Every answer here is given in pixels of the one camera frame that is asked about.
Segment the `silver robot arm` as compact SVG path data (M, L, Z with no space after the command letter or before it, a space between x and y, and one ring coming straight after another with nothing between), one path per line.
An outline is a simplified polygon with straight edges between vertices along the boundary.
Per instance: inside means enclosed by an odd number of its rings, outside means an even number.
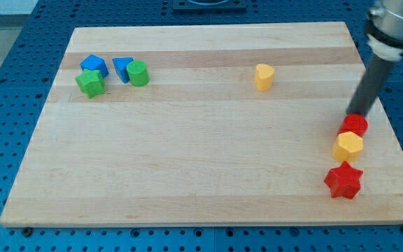
M365 34L373 53L398 62L403 57L403 0L378 0L368 10Z

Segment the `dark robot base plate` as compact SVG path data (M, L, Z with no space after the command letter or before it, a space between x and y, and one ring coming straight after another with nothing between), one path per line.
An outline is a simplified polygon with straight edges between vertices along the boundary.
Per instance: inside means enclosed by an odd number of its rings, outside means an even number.
M171 0L173 12L180 11L243 11L246 0Z

